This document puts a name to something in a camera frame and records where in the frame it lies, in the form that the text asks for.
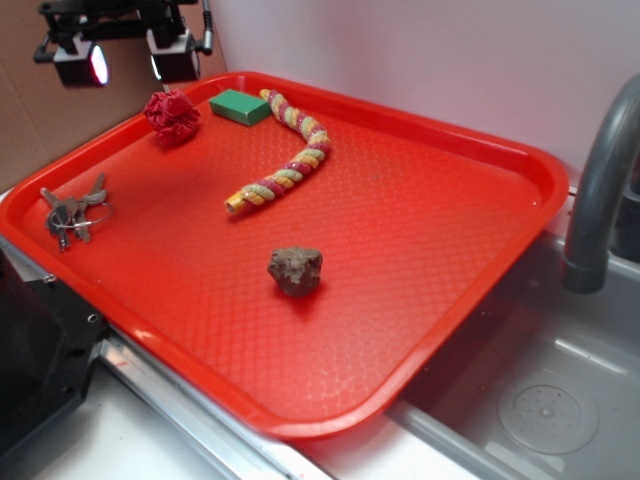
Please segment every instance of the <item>cardboard wall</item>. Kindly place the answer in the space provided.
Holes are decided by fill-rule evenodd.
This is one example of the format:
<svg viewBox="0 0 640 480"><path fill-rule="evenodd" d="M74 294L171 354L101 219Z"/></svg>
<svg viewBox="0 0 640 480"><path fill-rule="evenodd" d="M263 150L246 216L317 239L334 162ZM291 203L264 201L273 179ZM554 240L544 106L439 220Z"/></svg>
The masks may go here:
<svg viewBox="0 0 640 480"><path fill-rule="evenodd" d="M6 0L0 15L0 192L51 161L140 112L162 89L153 77L143 39L102 42L111 72L102 89L65 89L53 65L36 65L33 53L47 26L39 0ZM197 38L199 7L183 7ZM203 71L224 71L218 47L202 57Z"/></svg>

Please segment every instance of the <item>brown rock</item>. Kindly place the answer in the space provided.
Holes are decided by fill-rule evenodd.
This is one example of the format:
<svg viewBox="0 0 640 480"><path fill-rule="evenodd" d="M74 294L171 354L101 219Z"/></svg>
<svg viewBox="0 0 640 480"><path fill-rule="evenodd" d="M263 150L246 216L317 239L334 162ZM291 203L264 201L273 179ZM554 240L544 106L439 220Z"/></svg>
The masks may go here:
<svg viewBox="0 0 640 480"><path fill-rule="evenodd" d="M277 248L268 271L280 289L292 297L311 293L320 284L322 253L315 248Z"/></svg>

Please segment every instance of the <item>key ring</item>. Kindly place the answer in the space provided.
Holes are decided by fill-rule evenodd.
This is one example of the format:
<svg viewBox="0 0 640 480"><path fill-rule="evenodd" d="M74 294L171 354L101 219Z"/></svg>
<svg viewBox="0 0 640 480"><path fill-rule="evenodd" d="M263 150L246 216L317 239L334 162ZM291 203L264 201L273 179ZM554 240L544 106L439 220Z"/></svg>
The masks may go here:
<svg viewBox="0 0 640 480"><path fill-rule="evenodd" d="M71 225L62 225L61 223L56 223L54 221L54 217L57 218L57 216L58 216L56 214L55 210L54 210L49 214L50 218L51 218L51 225L53 225L55 228L74 230L76 228L90 227L91 225L95 225L96 223L104 222L107 218L109 218L111 215L113 215L114 208L110 203L102 202L102 203L97 203L97 204L91 205L91 206L92 207L97 207L97 206L107 207L109 209L109 211L107 212L107 214L105 216L100 217L97 220L86 220L84 222L72 223Z"/></svg>

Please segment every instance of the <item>braided rope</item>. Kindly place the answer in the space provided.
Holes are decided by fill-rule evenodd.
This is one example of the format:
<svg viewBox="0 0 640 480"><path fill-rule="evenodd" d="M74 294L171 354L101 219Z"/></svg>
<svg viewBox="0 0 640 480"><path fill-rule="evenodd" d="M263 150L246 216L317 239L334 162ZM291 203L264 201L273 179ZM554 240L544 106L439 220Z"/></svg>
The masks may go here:
<svg viewBox="0 0 640 480"><path fill-rule="evenodd" d="M287 190L302 181L305 175L318 168L331 149L327 131L316 119L289 105L275 90L261 90L260 97L269 103L276 119L297 131L307 145L280 170L242 187L229 197L225 204L231 213L239 213L250 205L258 207L282 197Z"/></svg>

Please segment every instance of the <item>drain strainer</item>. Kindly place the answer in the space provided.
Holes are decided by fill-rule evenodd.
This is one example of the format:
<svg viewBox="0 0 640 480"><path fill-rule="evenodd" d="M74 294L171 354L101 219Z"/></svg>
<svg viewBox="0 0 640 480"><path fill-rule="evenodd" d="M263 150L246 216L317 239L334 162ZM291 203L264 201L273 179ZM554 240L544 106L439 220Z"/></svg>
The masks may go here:
<svg viewBox="0 0 640 480"><path fill-rule="evenodd" d="M591 397L551 374L511 382L500 396L498 414L516 442L552 455L582 448L598 429L598 410Z"/></svg>

